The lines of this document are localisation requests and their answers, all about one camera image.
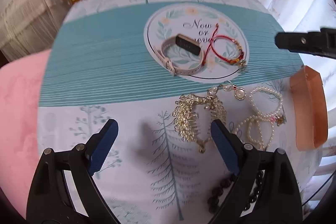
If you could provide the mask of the pink blanket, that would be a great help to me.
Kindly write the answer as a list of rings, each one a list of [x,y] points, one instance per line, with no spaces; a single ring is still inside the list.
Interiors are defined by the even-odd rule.
[[[1,188],[21,216],[39,161],[38,103],[50,51],[1,68]]]

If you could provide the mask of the gold rhinestone hair comb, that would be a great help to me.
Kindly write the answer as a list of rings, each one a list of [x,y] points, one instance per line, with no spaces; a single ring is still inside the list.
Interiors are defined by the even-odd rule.
[[[175,102],[176,107],[172,112],[174,117],[174,129],[181,137],[182,141],[194,142],[198,145],[198,151],[205,153],[206,144],[212,140],[211,130],[208,130],[206,138],[199,136],[197,120],[199,114],[196,112],[198,106],[203,106],[210,112],[210,121],[220,120],[226,124],[227,111],[217,93],[223,85],[213,86],[207,90],[205,96],[197,96],[193,93],[181,95]]]

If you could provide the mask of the peach jewelry box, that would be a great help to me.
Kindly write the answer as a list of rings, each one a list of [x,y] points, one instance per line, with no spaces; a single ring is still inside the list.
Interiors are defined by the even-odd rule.
[[[290,77],[295,112],[295,141],[299,151],[322,146],[328,137],[325,93],[320,74],[303,65]]]

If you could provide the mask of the tree print tablecloth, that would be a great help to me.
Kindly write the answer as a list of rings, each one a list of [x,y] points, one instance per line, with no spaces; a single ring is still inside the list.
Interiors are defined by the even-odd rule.
[[[173,76],[156,57],[167,38],[191,37],[203,49],[215,27],[236,39],[247,58],[238,72],[224,58],[237,49],[219,40],[194,76]],[[317,170],[319,149],[301,152],[289,78],[302,67],[298,54],[279,50],[280,24],[258,0],[82,0],[72,6],[55,39],[38,107],[38,150],[72,149],[109,119],[117,139],[94,174],[122,223],[207,223],[207,200],[228,175],[215,144],[205,153],[182,141],[172,112],[181,95],[206,95],[230,80],[250,91],[265,86],[283,97],[285,123],[262,123],[269,150],[286,151],[298,186]]]

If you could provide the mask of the pink smart band watch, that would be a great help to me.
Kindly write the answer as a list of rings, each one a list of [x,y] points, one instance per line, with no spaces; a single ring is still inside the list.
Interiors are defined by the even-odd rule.
[[[159,49],[152,46],[163,67],[173,76],[191,76],[202,69],[204,52],[195,40],[177,34],[161,43]]]

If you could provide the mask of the lace covered furniture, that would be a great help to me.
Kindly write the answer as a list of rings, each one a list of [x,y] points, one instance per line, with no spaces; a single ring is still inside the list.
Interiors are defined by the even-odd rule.
[[[69,0],[1,0],[1,53],[14,61],[51,48],[70,6]]]

